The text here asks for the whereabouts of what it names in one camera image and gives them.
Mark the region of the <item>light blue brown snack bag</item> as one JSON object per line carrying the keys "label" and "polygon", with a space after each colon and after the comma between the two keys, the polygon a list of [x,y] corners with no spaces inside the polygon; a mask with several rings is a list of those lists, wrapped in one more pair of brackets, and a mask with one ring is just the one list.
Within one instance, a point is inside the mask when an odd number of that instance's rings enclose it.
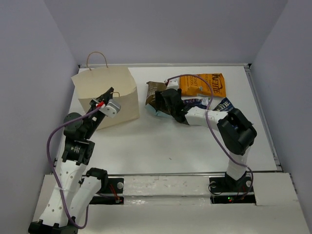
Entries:
{"label": "light blue brown snack bag", "polygon": [[157,117],[165,117],[171,118],[167,111],[158,110],[156,108],[156,91],[164,91],[166,90],[166,85],[161,82],[149,81],[146,83],[147,88],[147,95],[145,100],[145,108],[146,110]]}

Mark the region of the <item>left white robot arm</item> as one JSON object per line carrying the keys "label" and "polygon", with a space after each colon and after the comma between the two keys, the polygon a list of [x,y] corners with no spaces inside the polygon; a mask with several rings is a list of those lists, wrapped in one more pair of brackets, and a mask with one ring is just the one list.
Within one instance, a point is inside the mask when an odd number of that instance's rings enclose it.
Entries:
{"label": "left white robot arm", "polygon": [[[86,167],[95,147],[91,136],[105,117],[114,118],[120,111],[121,106],[113,99],[113,93],[110,87],[91,99],[85,115],[69,113],[63,124],[49,135],[46,153],[56,185],[38,221],[30,223],[30,234],[76,234],[86,227],[78,223],[82,213],[87,214],[93,196],[108,187],[106,170],[91,168],[87,171]],[[50,143],[59,130],[63,130],[65,146],[56,168],[50,155]]]}

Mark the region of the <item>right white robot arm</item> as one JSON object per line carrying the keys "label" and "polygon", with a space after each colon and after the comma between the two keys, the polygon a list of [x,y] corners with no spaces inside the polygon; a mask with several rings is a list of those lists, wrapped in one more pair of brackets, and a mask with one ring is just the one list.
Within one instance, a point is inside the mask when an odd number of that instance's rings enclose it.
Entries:
{"label": "right white robot arm", "polygon": [[175,89],[156,91],[156,109],[168,112],[181,124],[207,127],[229,158],[224,176],[225,187],[229,191],[236,191],[245,185],[247,191],[251,191],[254,175],[247,165],[247,157],[257,137],[257,131],[239,109],[202,109],[185,103],[181,99],[181,91]]}

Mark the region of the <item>orange Kettle chips bag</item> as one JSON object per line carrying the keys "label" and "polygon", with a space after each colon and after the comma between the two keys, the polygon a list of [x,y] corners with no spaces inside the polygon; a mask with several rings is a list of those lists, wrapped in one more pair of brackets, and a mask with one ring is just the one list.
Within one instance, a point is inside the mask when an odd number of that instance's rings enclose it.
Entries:
{"label": "orange Kettle chips bag", "polygon": [[[219,74],[197,74],[207,83],[210,84],[213,90],[214,97],[225,98],[226,85],[224,76]],[[183,96],[210,96],[211,90],[208,85],[199,78],[193,76],[182,76],[179,78],[179,88]]]}

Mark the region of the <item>beige paper bag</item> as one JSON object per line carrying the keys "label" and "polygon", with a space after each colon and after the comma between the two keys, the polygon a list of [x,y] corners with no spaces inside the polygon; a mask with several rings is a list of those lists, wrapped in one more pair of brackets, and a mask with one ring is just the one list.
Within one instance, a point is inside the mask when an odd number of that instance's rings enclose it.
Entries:
{"label": "beige paper bag", "polygon": [[75,92],[78,95],[84,111],[90,108],[90,101],[98,98],[100,95],[109,92],[112,99],[121,106],[120,111],[114,118],[105,117],[98,130],[112,127],[114,125],[126,123],[138,119],[139,101],[137,84],[131,72],[126,66],[104,65],[97,68],[91,68],[89,61],[86,61],[86,70],[79,72],[71,77],[75,86]]}

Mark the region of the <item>purple snack bag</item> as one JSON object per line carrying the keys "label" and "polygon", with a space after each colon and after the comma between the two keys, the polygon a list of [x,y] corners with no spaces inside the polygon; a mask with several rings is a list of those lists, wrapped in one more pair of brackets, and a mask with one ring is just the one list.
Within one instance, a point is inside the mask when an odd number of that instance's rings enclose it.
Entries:
{"label": "purple snack bag", "polygon": [[208,104],[210,103],[210,98],[209,97],[186,98],[183,99],[182,102],[186,107],[189,108],[198,107],[200,109],[206,109]]}

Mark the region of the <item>blue potato chips bag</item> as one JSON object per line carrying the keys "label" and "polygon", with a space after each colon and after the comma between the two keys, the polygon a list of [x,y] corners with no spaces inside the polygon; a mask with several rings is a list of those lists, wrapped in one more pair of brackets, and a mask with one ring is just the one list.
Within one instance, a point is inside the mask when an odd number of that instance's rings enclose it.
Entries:
{"label": "blue potato chips bag", "polygon": [[220,112],[229,112],[232,109],[234,109],[233,104],[227,97],[225,97],[213,110]]}

